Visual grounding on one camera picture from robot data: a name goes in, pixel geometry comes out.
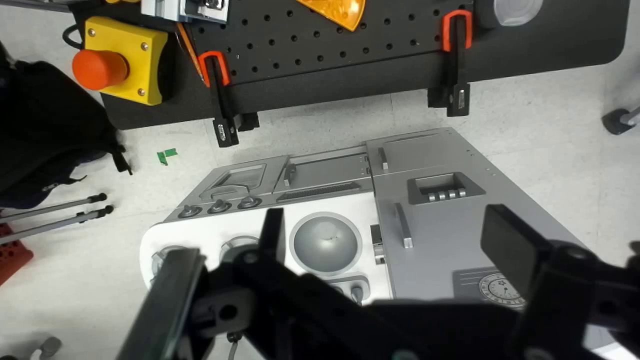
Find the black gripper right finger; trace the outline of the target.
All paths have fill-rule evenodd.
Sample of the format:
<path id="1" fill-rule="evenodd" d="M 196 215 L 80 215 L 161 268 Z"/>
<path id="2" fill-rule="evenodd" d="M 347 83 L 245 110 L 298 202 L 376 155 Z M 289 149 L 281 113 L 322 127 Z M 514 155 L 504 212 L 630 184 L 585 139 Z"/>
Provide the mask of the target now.
<path id="1" fill-rule="evenodd" d="M 484 210 L 481 252 L 525 300 L 509 352 L 531 360 L 602 360 L 584 346 L 590 326 L 640 352 L 640 273 L 571 242 L 548 240 L 504 203 Z"/>

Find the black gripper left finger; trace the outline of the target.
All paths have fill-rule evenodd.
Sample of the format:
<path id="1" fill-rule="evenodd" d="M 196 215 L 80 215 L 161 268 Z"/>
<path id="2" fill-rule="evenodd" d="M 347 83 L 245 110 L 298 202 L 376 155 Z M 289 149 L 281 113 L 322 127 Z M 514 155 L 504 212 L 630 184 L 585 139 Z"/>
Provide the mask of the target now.
<path id="1" fill-rule="evenodd" d="M 116 360 L 204 360 L 207 341 L 189 326 L 189 308 L 201 279 L 204 256 L 169 249 L 152 279 Z"/>

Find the grey round robot base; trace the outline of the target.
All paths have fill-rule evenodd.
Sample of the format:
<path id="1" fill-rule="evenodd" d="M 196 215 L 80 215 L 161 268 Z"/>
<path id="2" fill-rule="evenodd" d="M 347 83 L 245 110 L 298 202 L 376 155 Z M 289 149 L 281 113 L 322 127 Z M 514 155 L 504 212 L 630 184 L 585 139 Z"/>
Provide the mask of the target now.
<path id="1" fill-rule="evenodd" d="M 476 0 L 476 19 L 481 28 L 519 28 L 531 22 L 543 0 Z"/>

